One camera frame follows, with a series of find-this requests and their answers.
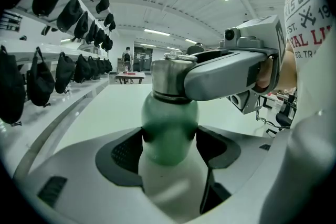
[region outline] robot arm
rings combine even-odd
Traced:
[[[225,41],[217,50],[205,51],[186,74],[184,94],[190,100],[207,101],[229,97],[244,114],[259,109],[259,95],[273,90],[285,54],[285,40],[277,15],[253,19],[225,30]],[[273,58],[270,85],[256,86],[260,63]]]

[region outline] person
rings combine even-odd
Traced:
[[[199,52],[204,52],[204,49],[202,48],[201,43],[196,43],[195,45],[192,45],[187,49],[186,54],[191,55],[191,54],[197,54]]]
[[[126,67],[127,67],[127,71],[133,71],[134,58],[133,58],[133,54],[131,53],[131,48],[130,47],[126,47],[126,50],[122,53],[121,60],[124,63],[125,70],[126,70]]]
[[[321,94],[320,90],[315,90],[317,86],[313,84],[316,83],[312,83],[319,80],[319,75],[315,75],[317,71],[308,72],[308,68],[313,70],[310,67],[312,64],[315,67],[319,64],[308,63],[314,60],[322,43],[327,46],[324,40],[332,27],[334,17],[326,0],[285,0],[284,14],[286,51],[276,89],[298,87],[298,110],[291,126],[294,127],[300,120],[313,115],[321,105],[313,104],[311,100],[312,96],[317,98]],[[272,60],[269,58],[261,64],[257,78],[259,87],[266,88],[269,85],[271,72]]]

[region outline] metal bottle cap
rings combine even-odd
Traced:
[[[165,54],[165,59],[152,62],[154,96],[170,101],[183,98],[185,74],[196,65],[197,57],[179,55],[176,51]]]

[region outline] doorway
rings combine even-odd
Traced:
[[[134,47],[133,70],[138,72],[150,72],[153,49]]]

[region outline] bottle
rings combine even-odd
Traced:
[[[151,65],[153,90],[142,107],[143,150],[157,164],[177,165],[187,156],[198,126],[198,104],[183,94],[184,75],[196,57],[165,57]]]

